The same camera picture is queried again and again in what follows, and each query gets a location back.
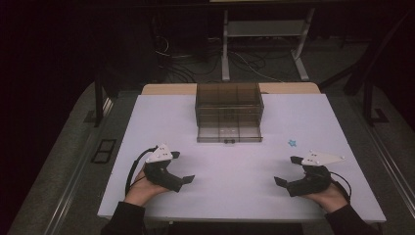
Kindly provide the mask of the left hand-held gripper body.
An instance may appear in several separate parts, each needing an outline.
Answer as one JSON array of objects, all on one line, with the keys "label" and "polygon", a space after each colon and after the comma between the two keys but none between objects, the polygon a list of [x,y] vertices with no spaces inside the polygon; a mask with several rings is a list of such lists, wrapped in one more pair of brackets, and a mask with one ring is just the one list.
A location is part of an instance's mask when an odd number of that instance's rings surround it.
[{"label": "left hand-held gripper body", "polygon": [[159,145],[156,150],[145,160],[144,172],[149,181],[161,187],[179,192],[183,182],[182,178],[171,174],[167,167],[173,158],[166,144]]}]

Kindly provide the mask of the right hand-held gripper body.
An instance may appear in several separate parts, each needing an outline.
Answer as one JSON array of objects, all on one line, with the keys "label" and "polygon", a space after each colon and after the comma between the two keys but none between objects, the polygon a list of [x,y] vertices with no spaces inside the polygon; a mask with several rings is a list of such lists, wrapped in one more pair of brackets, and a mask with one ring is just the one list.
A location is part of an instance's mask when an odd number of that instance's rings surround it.
[{"label": "right hand-held gripper body", "polygon": [[319,193],[331,184],[331,173],[326,165],[343,162],[343,156],[310,151],[299,164],[304,170],[304,178],[288,182],[286,189],[291,197]]}]

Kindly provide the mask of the transparent brown drawer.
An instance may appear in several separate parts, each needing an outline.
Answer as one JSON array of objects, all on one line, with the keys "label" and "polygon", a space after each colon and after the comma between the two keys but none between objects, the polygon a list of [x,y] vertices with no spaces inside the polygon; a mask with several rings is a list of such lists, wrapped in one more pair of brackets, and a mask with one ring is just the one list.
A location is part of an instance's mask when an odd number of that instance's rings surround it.
[{"label": "transparent brown drawer", "polygon": [[200,143],[258,143],[260,120],[251,115],[208,115],[197,119]]}]

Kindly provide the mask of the transparent brown drawer cabinet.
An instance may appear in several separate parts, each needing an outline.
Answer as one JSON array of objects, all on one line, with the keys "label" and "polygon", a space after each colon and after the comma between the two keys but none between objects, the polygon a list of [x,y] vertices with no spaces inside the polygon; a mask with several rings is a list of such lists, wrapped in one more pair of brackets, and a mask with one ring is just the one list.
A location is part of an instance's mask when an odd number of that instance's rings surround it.
[{"label": "transparent brown drawer cabinet", "polygon": [[196,121],[198,127],[230,126],[259,127],[264,105],[257,83],[198,84]]}]

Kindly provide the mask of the person's right hand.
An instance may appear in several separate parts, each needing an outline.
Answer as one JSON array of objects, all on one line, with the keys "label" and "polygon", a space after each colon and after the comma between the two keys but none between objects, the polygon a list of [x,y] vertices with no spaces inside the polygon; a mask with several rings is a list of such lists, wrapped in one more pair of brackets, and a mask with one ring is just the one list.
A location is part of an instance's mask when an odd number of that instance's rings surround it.
[{"label": "person's right hand", "polygon": [[345,196],[335,184],[331,184],[322,192],[304,195],[304,197],[318,204],[326,213],[335,212],[347,205]]}]

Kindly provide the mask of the person's left hand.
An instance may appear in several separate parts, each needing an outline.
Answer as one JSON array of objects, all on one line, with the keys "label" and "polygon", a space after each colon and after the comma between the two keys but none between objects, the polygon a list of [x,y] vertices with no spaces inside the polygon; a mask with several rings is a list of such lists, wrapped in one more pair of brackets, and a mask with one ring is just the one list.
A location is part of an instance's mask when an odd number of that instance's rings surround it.
[{"label": "person's left hand", "polygon": [[127,204],[144,207],[154,197],[165,192],[167,192],[167,189],[149,181],[144,169],[141,169],[134,183],[130,186],[124,201]]}]

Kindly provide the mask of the black metal stand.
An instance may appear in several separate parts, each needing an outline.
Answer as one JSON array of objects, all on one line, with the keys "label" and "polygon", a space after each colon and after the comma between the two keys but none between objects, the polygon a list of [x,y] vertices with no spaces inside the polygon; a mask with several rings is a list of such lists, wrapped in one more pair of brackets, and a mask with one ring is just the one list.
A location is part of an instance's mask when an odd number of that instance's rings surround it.
[{"label": "black metal stand", "polygon": [[85,118],[85,122],[94,123],[98,127],[104,118],[104,90],[102,77],[99,73],[94,75],[94,94],[95,94],[95,111],[89,112]]},{"label": "black metal stand", "polygon": [[374,109],[373,105],[374,84],[367,80],[363,86],[363,116],[370,126],[376,123],[387,123],[389,120],[381,109]]}]

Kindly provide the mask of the grey metal stand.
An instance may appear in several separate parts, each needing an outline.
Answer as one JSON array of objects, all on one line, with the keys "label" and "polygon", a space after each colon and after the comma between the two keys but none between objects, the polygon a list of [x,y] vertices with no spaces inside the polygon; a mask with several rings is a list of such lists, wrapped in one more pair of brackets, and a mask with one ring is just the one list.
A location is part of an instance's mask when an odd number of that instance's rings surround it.
[{"label": "grey metal stand", "polygon": [[223,13],[223,34],[221,54],[221,77],[223,81],[230,80],[228,39],[236,37],[287,37],[296,36],[299,44],[291,51],[291,56],[300,75],[301,81],[309,81],[309,76],[301,60],[308,31],[314,16],[315,9],[310,8],[303,20],[280,21],[230,21],[229,11]]}]

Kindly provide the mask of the black rectangular floor frame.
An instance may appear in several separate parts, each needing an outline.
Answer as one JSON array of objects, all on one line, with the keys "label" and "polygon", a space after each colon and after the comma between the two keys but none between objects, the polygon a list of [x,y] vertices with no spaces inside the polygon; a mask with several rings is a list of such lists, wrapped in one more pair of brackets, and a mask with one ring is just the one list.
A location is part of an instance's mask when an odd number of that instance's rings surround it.
[{"label": "black rectangular floor frame", "polygon": [[93,164],[106,164],[110,161],[115,149],[115,139],[102,139],[94,153],[91,162]]}]

